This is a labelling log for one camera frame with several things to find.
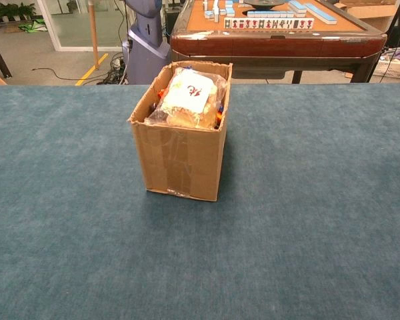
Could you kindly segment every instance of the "white label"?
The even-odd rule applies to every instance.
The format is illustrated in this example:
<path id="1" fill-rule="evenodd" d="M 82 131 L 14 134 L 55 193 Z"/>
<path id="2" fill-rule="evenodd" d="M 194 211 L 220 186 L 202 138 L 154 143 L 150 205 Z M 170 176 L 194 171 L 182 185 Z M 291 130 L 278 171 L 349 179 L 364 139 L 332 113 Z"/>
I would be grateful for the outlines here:
<path id="1" fill-rule="evenodd" d="M 212 79 L 185 69 L 172 79 L 163 104 L 202 113 L 213 86 Z"/>

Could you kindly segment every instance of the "potted plant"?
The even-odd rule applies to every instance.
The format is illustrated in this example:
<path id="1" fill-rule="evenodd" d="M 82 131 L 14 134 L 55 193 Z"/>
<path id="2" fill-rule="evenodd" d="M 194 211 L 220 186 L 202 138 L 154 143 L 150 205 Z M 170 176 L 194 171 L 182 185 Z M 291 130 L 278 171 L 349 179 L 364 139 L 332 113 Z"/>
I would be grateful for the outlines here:
<path id="1" fill-rule="evenodd" d="M 78 10 L 77 2 L 75 2 L 75 0 L 69 0 L 69 1 L 67 2 L 67 7 L 68 7 L 68 11 L 69 11 L 70 13 L 73 13 L 73 12 L 75 12 L 75 11 Z"/>
<path id="2" fill-rule="evenodd" d="M 0 22 L 9 22 L 6 13 L 7 13 L 7 6 L 0 3 Z"/>
<path id="3" fill-rule="evenodd" d="M 6 5 L 7 11 L 6 11 L 6 16 L 9 19 L 9 21 L 18 21 L 20 20 L 19 18 L 19 7 L 16 4 L 8 4 Z"/>
<path id="4" fill-rule="evenodd" d="M 32 20 L 35 14 L 36 12 L 34 3 L 30 5 L 24 5 L 21 2 L 21 5 L 19 6 L 19 16 L 21 16 L 21 18 L 24 18 L 25 20 Z"/>

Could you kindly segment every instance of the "mahjong table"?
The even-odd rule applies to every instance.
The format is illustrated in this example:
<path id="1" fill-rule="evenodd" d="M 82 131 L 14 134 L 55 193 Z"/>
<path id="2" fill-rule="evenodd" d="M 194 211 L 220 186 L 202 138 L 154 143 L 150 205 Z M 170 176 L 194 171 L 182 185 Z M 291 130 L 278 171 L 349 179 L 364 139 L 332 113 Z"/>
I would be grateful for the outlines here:
<path id="1" fill-rule="evenodd" d="M 188 0 L 171 35 L 172 60 L 233 63 L 236 78 L 294 70 L 293 83 L 299 83 L 302 71 L 336 69 L 352 73 L 351 82 L 369 81 L 386 40 L 382 31 L 323 0 L 259 12 L 247 2 L 218 1 L 215 22 L 205 14 L 214 1 Z M 297 11 L 306 7 L 304 14 Z"/>

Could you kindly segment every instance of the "blue carpet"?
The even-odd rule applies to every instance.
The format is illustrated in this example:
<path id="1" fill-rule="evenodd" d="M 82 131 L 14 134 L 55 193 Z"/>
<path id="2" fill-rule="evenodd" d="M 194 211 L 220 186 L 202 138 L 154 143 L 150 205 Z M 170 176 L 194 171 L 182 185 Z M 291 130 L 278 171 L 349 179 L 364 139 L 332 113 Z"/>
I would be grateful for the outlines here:
<path id="1" fill-rule="evenodd" d="M 144 190 L 145 90 L 0 88 L 0 319 L 400 319 L 400 84 L 234 85 L 217 203 Z"/>

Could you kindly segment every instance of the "open cardboard box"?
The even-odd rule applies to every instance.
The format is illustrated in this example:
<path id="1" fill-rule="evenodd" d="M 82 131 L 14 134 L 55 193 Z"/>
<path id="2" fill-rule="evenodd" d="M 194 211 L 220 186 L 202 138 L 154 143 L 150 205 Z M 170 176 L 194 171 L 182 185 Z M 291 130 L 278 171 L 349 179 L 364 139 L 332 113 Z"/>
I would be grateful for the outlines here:
<path id="1" fill-rule="evenodd" d="M 341 0 L 335 6 L 382 32 L 388 30 L 397 11 L 395 0 Z"/>
<path id="2" fill-rule="evenodd" d="M 151 114 L 150 106 L 159 102 L 158 93 L 167 87 L 176 68 L 188 66 L 227 80 L 219 128 L 205 130 L 144 123 Z M 232 64 L 180 61 L 164 67 L 154 79 L 128 119 L 147 190 L 197 200 L 217 200 L 232 72 Z"/>

